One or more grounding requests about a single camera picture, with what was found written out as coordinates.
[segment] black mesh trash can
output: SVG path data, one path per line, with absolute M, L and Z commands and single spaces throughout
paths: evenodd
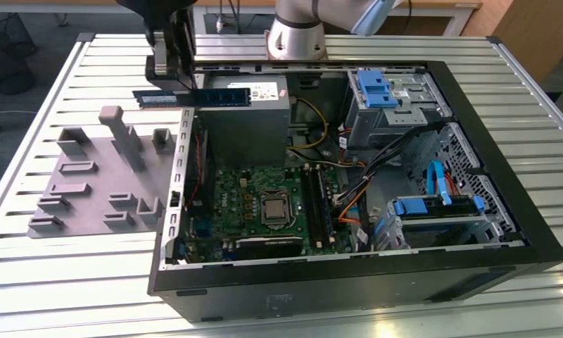
M 15 13 L 0 13 L 0 48 L 14 56 L 27 56 L 35 44 Z
M 0 41 L 7 38 L 0 33 Z M 0 47 L 0 93 L 5 95 L 25 92 L 35 83 L 35 78 L 22 56 Z

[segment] aluminum table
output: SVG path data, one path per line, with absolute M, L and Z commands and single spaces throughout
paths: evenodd
M 197 45 L 198 60 L 264 58 L 262 36 L 199 35 Z M 563 264 L 459 302 L 190 325 L 146 295 L 153 232 L 26 238 L 62 127 L 106 136 L 98 110 L 119 105 L 138 134 L 178 128 L 178 110 L 146 113 L 131 96 L 131 90 L 151 88 L 143 78 L 149 52 L 141 35 L 97 35 L 75 43 L 7 166 L 0 182 L 0 337 L 563 338 Z M 327 54 L 447 63 L 563 245 L 563 115 L 506 48 L 484 38 L 330 36 Z

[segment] floor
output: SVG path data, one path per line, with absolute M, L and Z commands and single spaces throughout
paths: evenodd
M 141 19 L 131 14 L 70 14 L 65 27 L 57 26 L 51 14 L 23 14 L 21 18 L 37 46 L 35 53 L 26 58 L 27 65 L 35 75 L 35 86 L 31 90 L 15 96 L 0 95 L 0 111 L 37 111 L 39 109 L 81 32 L 101 32 L 105 34 L 143 32 Z M 206 25 L 211 29 L 214 29 L 215 20 L 214 15 L 206 18 Z M 270 20 L 264 16 L 242 15 L 243 32 L 258 33 L 263 27 L 270 25 Z M 226 27 L 223 33 L 234 33 L 234 28 Z M 562 92 L 556 105 L 563 111 L 563 60 L 542 83 L 542 88 L 547 92 Z M 0 114 L 0 179 L 31 120 L 33 114 L 30 113 Z

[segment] ram slot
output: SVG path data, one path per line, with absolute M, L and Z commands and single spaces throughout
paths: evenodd
M 300 185 L 302 202 L 307 215 L 310 245 L 315 248 L 322 248 L 334 242 L 334 238 L 326 190 L 319 170 L 314 170 L 312 168 L 303 170 Z

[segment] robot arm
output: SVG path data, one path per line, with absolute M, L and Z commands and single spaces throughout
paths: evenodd
M 115 0 L 143 18 L 146 39 L 154 55 L 146 58 L 145 77 L 170 91 L 195 88 L 195 43 L 190 6 L 195 0 Z
M 372 35 L 402 0 L 276 0 L 267 52 L 279 60 L 323 57 L 326 22 L 351 34 Z

